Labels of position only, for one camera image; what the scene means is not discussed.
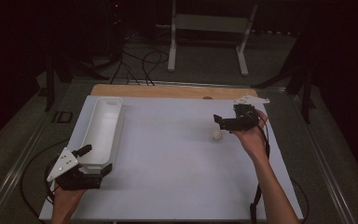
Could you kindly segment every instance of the ball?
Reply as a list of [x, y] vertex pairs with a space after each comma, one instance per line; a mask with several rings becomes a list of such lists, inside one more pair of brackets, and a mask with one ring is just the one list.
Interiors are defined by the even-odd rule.
[[222, 137], [223, 137], [223, 133], [221, 130], [214, 130], [212, 132], [212, 138], [214, 140], [220, 140], [220, 139], [222, 139]]

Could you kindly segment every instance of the black cable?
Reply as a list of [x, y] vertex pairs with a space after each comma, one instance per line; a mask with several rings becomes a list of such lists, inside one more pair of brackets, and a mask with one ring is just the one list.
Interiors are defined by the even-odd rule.
[[124, 64], [124, 66], [126, 67], [126, 70], [127, 70], [127, 74], [126, 74], [127, 83], [126, 83], [126, 85], [129, 84], [129, 82], [130, 82], [129, 75], [132, 76], [132, 78], [136, 81], [136, 83], [138, 83], [138, 85], [141, 85], [141, 84], [138, 82], [138, 80], [135, 78], [135, 76], [132, 74], [132, 72], [131, 72], [131, 67], [130, 67], [127, 63], [123, 63], [123, 64]]
[[134, 59], [141, 60], [141, 61], [143, 61], [143, 62], [145, 62], [145, 63], [165, 63], [165, 62], [167, 62], [168, 59], [169, 59], [169, 56], [168, 56], [168, 53], [167, 53], [167, 52], [164, 52], [164, 51], [161, 51], [161, 50], [158, 50], [158, 49], [154, 49], [154, 48], [147, 48], [147, 47], [143, 47], [143, 49], [153, 49], [153, 52], [159, 52], [159, 53], [161, 53], [161, 54], [164, 54], [164, 55], [166, 56], [166, 58], [165, 58], [164, 60], [162, 60], [162, 61], [150, 62], [150, 61], [146, 61], [146, 60], [144, 60], [144, 59], [142, 59], [142, 58], [140, 58], [140, 57], [138, 57], [138, 56], [135, 56], [135, 55], [133, 55], [133, 54], [130, 54], [130, 53], [126, 52], [126, 51], [123, 51], [123, 54], [127, 54], [128, 56], [130, 56], [130, 57], [132, 57], [132, 58], [134, 58]]
[[30, 161], [27, 163], [27, 165], [25, 166], [24, 168], [24, 171], [22, 172], [21, 174], [21, 177], [20, 177], [20, 194], [21, 194], [21, 197], [22, 197], [22, 200], [25, 202], [25, 204], [28, 206], [28, 208], [31, 210], [31, 212], [33, 213], [33, 215], [43, 224], [46, 224], [44, 221], [40, 220], [39, 219], [39, 215], [37, 214], [37, 212], [34, 210], [34, 208], [31, 206], [30, 202], [27, 200], [26, 196], [25, 196], [25, 193], [24, 193], [24, 190], [23, 190], [23, 180], [24, 180], [24, 177], [25, 177], [25, 173], [27, 172], [27, 169], [29, 168], [30, 164], [37, 158], [39, 157], [42, 153], [46, 152], [47, 150], [53, 148], [53, 147], [56, 147], [58, 146], [59, 144], [62, 144], [64, 142], [67, 142], [69, 139], [65, 139], [65, 140], [62, 140], [58, 143], [55, 143], [49, 147], [46, 147], [44, 149], [42, 149], [41, 151], [39, 151], [36, 155], [34, 155]]
[[[245, 113], [251, 120], [253, 120], [252, 116], [250, 116], [248, 113]], [[267, 123], [265, 120], [264, 121], [264, 124], [265, 124], [265, 127], [266, 129], [268, 128], [267, 127]], [[264, 133], [263, 129], [260, 127], [258, 121], [256, 122], [254, 120], [254, 124], [255, 124], [255, 127], [257, 127], [257, 129], [263, 134], [263, 138], [264, 138], [264, 141], [265, 141], [265, 150], [266, 150], [266, 154], [267, 154], [267, 158], [269, 159], [269, 137], [266, 136], [266, 134]], [[249, 209], [250, 209], [250, 213], [251, 213], [251, 221], [253, 224], [256, 224], [257, 223], [257, 218], [256, 218], [256, 208], [257, 208], [257, 205], [258, 205], [258, 202], [260, 201], [261, 199], [261, 194], [262, 194], [262, 191], [261, 191], [261, 188], [260, 188], [260, 185], [257, 184], [257, 190], [256, 190], [256, 193], [255, 193], [255, 198], [254, 198], [254, 201], [251, 203], [251, 205], [249, 206]]]
[[110, 84], [112, 84], [112, 83], [113, 83], [113, 80], [115, 80], [115, 78], [116, 78], [116, 76], [117, 76], [117, 74], [118, 74], [118, 71], [120, 70], [120, 67], [121, 67], [122, 64], [123, 64], [123, 55], [120, 54], [120, 63], [118, 64], [118, 67], [117, 67], [117, 69], [116, 69], [116, 72], [113, 74], [112, 79], [110, 80]]
[[[160, 35], [163, 35], [165, 33], [168, 33], [169, 31], [171, 30], [171, 28], [166, 28], [164, 29], [163, 31], [155, 34], [155, 36], [160, 36]], [[144, 38], [139, 38], [139, 39], [133, 39], [134, 36], [136, 35], [140, 35], [141, 33], [134, 33], [132, 35], [129, 35], [128, 37], [125, 37], [124, 39], [127, 41], [127, 42], [135, 42], [135, 43], [144, 43], [144, 42], [150, 42], [150, 38], [147, 38], [147, 37], [144, 37]]]
[[[146, 58], [149, 56], [149, 55], [152, 55], [154, 53], [158, 53], [159, 55], [159, 59], [158, 59], [158, 62], [155, 63], [155, 65], [153, 66], [152, 69], [150, 69], [149, 72], [146, 72], [146, 69], [145, 69], [145, 63], [146, 63]], [[148, 80], [150, 81], [150, 83], [154, 86], [155, 84], [153, 83], [152, 79], [150, 78], [150, 73], [161, 63], [161, 53], [160, 51], [151, 51], [149, 53], [147, 53], [144, 58], [142, 59], [142, 69], [144, 70], [145, 72], [145, 81], [146, 81], [146, 84], [149, 85], [149, 82]]]
[[54, 193], [59, 188], [60, 188], [60, 186], [56, 187], [52, 192]]
[[56, 156], [53, 160], [51, 160], [48, 165], [46, 166], [46, 169], [45, 169], [45, 174], [43, 175], [43, 182], [45, 183], [45, 192], [49, 198], [49, 202], [51, 204], [54, 204], [54, 193], [53, 191], [51, 191], [50, 189], [50, 184], [48, 182], [48, 174], [50, 173], [51, 169], [53, 168], [54, 164], [57, 162], [58, 158], [60, 156]]
[[295, 184], [296, 188], [300, 189], [301, 193], [304, 195], [305, 202], [307, 204], [307, 214], [304, 216], [304, 220], [301, 223], [305, 223], [307, 221], [307, 219], [308, 219], [309, 214], [310, 214], [310, 202], [308, 201], [307, 194], [301, 188], [301, 186], [291, 176], [289, 176], [289, 177], [290, 177], [290, 180]]

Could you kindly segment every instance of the wire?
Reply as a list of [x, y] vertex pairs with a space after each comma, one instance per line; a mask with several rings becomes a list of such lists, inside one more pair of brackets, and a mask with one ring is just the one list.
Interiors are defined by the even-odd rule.
[[126, 67], [126, 70], [127, 70], [127, 74], [126, 74], [127, 83], [126, 83], [126, 85], [128, 85], [129, 82], [130, 82], [129, 75], [136, 81], [136, 83], [138, 83], [138, 85], [141, 85], [141, 84], [138, 82], [138, 80], [135, 78], [135, 76], [132, 74], [132, 72], [131, 72], [131, 67], [130, 67], [127, 63], [123, 63], [123, 64], [124, 64], [124, 66]]
[[54, 193], [57, 189], [59, 189], [60, 188], [60, 186], [58, 186], [57, 188], [55, 188], [55, 190], [53, 190], [52, 192]]
[[120, 67], [121, 67], [121, 65], [123, 64], [123, 55], [122, 54], [120, 54], [120, 63], [118, 64], [118, 67], [117, 67], [117, 69], [116, 69], [116, 72], [113, 74], [113, 76], [112, 76], [112, 80], [110, 80], [110, 84], [112, 84], [113, 83], [113, 80], [115, 80], [115, 78], [116, 78], [116, 76], [117, 76], [117, 74], [118, 74], [118, 71], [120, 70]]
[[58, 158], [60, 156], [57, 156], [55, 157], [53, 160], [51, 160], [48, 165], [46, 166], [46, 169], [45, 169], [45, 174], [44, 174], [44, 178], [43, 178], [43, 181], [45, 183], [45, 191], [46, 191], [46, 194], [48, 195], [48, 198], [50, 198], [50, 200], [48, 200], [51, 204], [54, 204], [54, 193], [53, 191], [51, 191], [50, 189], [50, 184], [48, 182], [48, 174], [50, 173], [52, 167], [54, 166], [54, 164], [57, 162]]
[[43, 224], [46, 224], [44, 221], [40, 220], [39, 219], [39, 215], [37, 214], [37, 212], [34, 210], [34, 208], [31, 206], [30, 202], [28, 201], [28, 199], [26, 198], [25, 196], [25, 193], [24, 193], [24, 190], [23, 190], [23, 180], [24, 180], [24, 177], [25, 177], [25, 173], [27, 172], [30, 164], [37, 158], [39, 157], [42, 153], [46, 152], [47, 150], [49, 149], [52, 149], [53, 147], [56, 147], [58, 146], [59, 144], [62, 144], [64, 142], [67, 142], [69, 139], [65, 139], [65, 140], [62, 140], [58, 143], [55, 143], [49, 147], [46, 147], [44, 149], [42, 149], [41, 151], [39, 151], [36, 155], [34, 155], [30, 161], [27, 163], [27, 165], [25, 166], [24, 168], [24, 171], [22, 172], [21, 174], [21, 177], [20, 177], [20, 194], [21, 194], [21, 197], [22, 197], [22, 200], [25, 202], [25, 204], [28, 206], [28, 208], [31, 210], [31, 212], [33, 213], [33, 215]]
[[133, 40], [133, 39], [132, 39], [134, 36], [139, 35], [139, 34], [140, 34], [139, 32], [133, 33], [132, 35], [129, 35], [129, 36], [125, 37], [124, 40], [126, 41], [126, 43], [127, 43], [127, 42], [130, 42], [130, 41], [134, 41], [134, 42], [138, 42], [138, 41], [139, 41], [139, 42], [142, 42], [143, 40], [141, 40], [141, 39], [139, 39], [139, 40]]
[[[155, 63], [155, 65], [153, 66], [153, 68], [150, 69], [149, 72], [146, 72], [146, 69], [145, 69], [146, 58], [147, 58], [149, 55], [152, 55], [152, 54], [154, 54], [154, 53], [156, 53], [156, 52], [157, 52], [158, 55], [159, 55], [158, 63]], [[150, 73], [151, 73], [160, 63], [161, 63], [161, 53], [160, 53], [160, 51], [152, 51], [152, 52], [146, 54], [146, 55], [144, 56], [144, 58], [142, 59], [142, 69], [143, 69], [144, 72], [145, 72], [145, 81], [146, 81], [146, 84], [147, 84], [147, 85], [149, 85], [148, 80], [150, 81], [150, 83], [151, 83], [153, 86], [155, 85], [149, 75], [150, 75]]]
[[[269, 148], [269, 132], [268, 132], [268, 130], [267, 130], [267, 136], [266, 136], [266, 134], [264, 133], [264, 131], [261, 128], [261, 126], [258, 123], [258, 121], [256, 122], [255, 120], [253, 120], [252, 116], [249, 113], [245, 113], [245, 114], [254, 122], [255, 127], [257, 127], [257, 129], [262, 133], [264, 141], [265, 141], [265, 150], [266, 150], [267, 158], [269, 159], [270, 148]], [[264, 121], [266, 129], [267, 129], [266, 121], [264, 119], [262, 119], [262, 120]], [[250, 205], [251, 221], [254, 224], [257, 223], [256, 208], [257, 208], [258, 202], [260, 201], [261, 194], [262, 194], [262, 191], [261, 191], [260, 185], [258, 184], [254, 201]]]
[[308, 197], [307, 197], [307, 194], [305, 193], [305, 191], [301, 188], [301, 186], [291, 177], [290, 177], [290, 180], [294, 183], [295, 187], [297, 189], [299, 189], [301, 191], [301, 193], [304, 195], [304, 198], [305, 198], [305, 202], [307, 204], [307, 214], [304, 216], [304, 220], [301, 222], [301, 223], [305, 223], [308, 219], [308, 216], [310, 214], [310, 202], [308, 200]]
[[135, 58], [135, 59], [138, 59], [138, 60], [141, 60], [141, 61], [143, 61], [143, 62], [145, 62], [145, 63], [165, 63], [165, 62], [168, 61], [168, 58], [169, 58], [169, 57], [168, 57], [168, 53], [166, 53], [166, 52], [164, 52], [164, 51], [157, 50], [157, 49], [155, 49], [153, 52], [156, 52], [156, 51], [158, 51], [158, 52], [160, 52], [160, 53], [166, 55], [167, 58], [164, 59], [164, 60], [162, 60], [162, 61], [158, 61], [158, 62], [150, 62], [150, 61], [147, 61], [147, 60], [145, 60], [145, 59], [139, 58], [139, 57], [137, 57], [137, 56], [135, 56], [135, 55], [133, 55], [133, 54], [130, 54], [130, 53], [126, 52], [126, 51], [123, 51], [123, 54], [127, 54], [128, 56], [130, 56], [130, 57], [132, 57], [132, 58]]
[[266, 133], [267, 133], [267, 142], [269, 143], [269, 126], [267, 126], [267, 122], [261, 118], [260, 116], [258, 116], [261, 120], [263, 120], [265, 127], [266, 127]]

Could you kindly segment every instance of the hand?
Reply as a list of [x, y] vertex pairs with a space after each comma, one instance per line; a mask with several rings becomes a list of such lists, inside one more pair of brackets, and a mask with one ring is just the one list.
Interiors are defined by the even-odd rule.
[[[260, 110], [256, 111], [261, 118], [258, 121], [258, 125], [261, 129], [264, 129], [264, 126], [266, 125], [265, 122], [267, 122], [269, 118]], [[232, 133], [234, 133], [240, 139], [243, 148], [253, 161], [255, 161], [256, 159], [268, 159], [265, 150], [265, 139], [263, 137], [263, 134], [256, 126], [246, 132], [236, 131]]]
[[80, 199], [86, 192], [85, 189], [64, 190], [57, 183], [54, 191], [52, 224], [69, 223], [72, 214], [75, 212]]

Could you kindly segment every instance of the small white object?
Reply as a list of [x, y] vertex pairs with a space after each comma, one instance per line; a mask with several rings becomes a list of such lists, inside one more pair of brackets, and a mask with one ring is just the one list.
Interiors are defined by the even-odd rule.
[[242, 96], [241, 98], [234, 100], [235, 104], [239, 105], [256, 105], [256, 104], [268, 104], [269, 99], [263, 99], [255, 96], [251, 96], [249, 94], [246, 94], [245, 96]]
[[212, 138], [213, 138], [214, 140], [220, 140], [220, 139], [222, 139], [222, 137], [223, 137], [222, 131], [220, 131], [220, 130], [214, 130], [214, 131], [212, 132]]
[[74, 162], [75, 160], [76, 157], [74, 154], [65, 147], [48, 175], [48, 181], [65, 174], [65, 172], [75, 167], [77, 165], [77, 163]]

